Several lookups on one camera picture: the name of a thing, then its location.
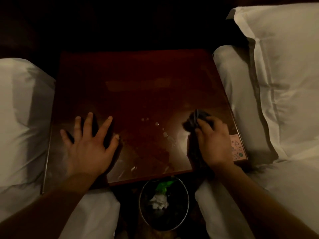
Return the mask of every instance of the glossy tabletop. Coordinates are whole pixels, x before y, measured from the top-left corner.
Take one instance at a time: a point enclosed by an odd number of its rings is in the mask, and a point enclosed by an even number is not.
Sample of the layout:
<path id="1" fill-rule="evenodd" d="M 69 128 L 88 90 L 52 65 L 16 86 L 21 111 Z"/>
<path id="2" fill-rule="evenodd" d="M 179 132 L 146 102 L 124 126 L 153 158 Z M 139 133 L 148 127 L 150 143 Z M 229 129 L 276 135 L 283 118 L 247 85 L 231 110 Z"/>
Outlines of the glossy tabletop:
<path id="1" fill-rule="evenodd" d="M 195 109 L 220 117 L 237 134 L 228 100 L 205 50 L 63 53 L 54 97 L 43 192 L 66 176 L 60 129 L 93 112 L 113 116 L 121 149 L 105 183 L 117 185 L 190 172 L 182 123 Z"/>

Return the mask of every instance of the person's left hand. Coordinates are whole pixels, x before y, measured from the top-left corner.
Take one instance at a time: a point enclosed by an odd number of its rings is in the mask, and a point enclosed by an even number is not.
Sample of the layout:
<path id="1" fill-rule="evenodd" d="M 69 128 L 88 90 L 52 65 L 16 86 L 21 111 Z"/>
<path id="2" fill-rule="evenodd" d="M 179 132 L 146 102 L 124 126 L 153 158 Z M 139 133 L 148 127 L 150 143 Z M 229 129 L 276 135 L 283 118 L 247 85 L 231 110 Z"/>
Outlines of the person's left hand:
<path id="1" fill-rule="evenodd" d="M 61 130 L 63 142 L 68 150 L 68 175 L 89 174 L 94 178 L 104 173 L 110 166 L 114 152 L 118 146 L 119 135 L 115 135 L 107 149 L 103 145 L 107 130 L 112 122 L 109 117 L 100 127 L 98 133 L 92 136 L 93 113 L 89 113 L 81 129 L 81 117 L 75 118 L 74 143 L 65 130 Z"/>

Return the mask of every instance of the white pillow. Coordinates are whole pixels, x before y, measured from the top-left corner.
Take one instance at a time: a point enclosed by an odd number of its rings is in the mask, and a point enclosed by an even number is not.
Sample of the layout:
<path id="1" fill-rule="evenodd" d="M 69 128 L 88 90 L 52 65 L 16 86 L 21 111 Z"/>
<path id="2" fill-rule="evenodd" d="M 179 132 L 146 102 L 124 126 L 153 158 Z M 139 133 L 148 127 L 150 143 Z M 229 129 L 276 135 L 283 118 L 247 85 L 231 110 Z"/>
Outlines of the white pillow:
<path id="1" fill-rule="evenodd" d="M 237 7 L 270 140 L 280 159 L 319 154 L 319 3 Z"/>
<path id="2" fill-rule="evenodd" d="M 24 59 L 0 59 L 0 187 L 34 181 L 44 168 L 54 79 Z"/>
<path id="3" fill-rule="evenodd" d="M 272 163 L 278 154 L 270 143 L 268 126 L 255 98 L 249 76 L 249 50 L 225 45 L 213 56 L 251 164 Z"/>

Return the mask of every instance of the hand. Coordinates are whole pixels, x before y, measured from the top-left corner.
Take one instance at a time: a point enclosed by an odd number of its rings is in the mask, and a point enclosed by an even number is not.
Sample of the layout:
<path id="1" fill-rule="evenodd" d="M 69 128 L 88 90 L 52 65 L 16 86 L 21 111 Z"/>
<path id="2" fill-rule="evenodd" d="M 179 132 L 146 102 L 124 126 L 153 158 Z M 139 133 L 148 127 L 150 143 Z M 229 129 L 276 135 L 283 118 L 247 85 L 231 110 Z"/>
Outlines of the hand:
<path id="1" fill-rule="evenodd" d="M 81 117 L 75 118 L 74 143 L 65 130 L 61 130 L 63 142 L 68 150 L 68 175 L 85 173 L 97 178 L 110 166 L 114 152 L 118 146 L 118 134 L 113 137 L 107 149 L 103 145 L 107 130 L 112 122 L 109 117 L 100 127 L 95 137 L 92 137 L 93 113 L 89 113 L 84 122 L 83 135 Z"/>
<path id="2" fill-rule="evenodd" d="M 207 119 L 214 122 L 214 130 L 201 119 L 197 119 L 201 129 L 195 129 L 204 161 L 213 170 L 218 169 L 219 166 L 233 164 L 232 146 L 227 125 L 216 117 L 207 117 Z"/>

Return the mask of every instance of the tabletop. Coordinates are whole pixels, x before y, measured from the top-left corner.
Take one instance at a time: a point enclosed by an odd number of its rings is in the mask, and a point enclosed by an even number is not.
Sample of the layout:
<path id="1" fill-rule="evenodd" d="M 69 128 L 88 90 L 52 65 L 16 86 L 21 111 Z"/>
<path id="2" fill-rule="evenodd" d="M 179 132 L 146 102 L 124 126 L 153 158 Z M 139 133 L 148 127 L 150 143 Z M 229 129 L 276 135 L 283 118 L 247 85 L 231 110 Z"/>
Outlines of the tabletop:
<path id="1" fill-rule="evenodd" d="M 60 129 L 73 134 L 74 118 L 85 119 L 88 112 L 95 114 L 97 126 L 113 116 L 110 134 L 121 138 L 103 175 L 106 185 L 193 171 L 189 133 L 182 123 L 195 109 L 221 118 L 241 143 L 213 58 L 205 50 L 62 53 L 42 192 L 66 177 Z"/>

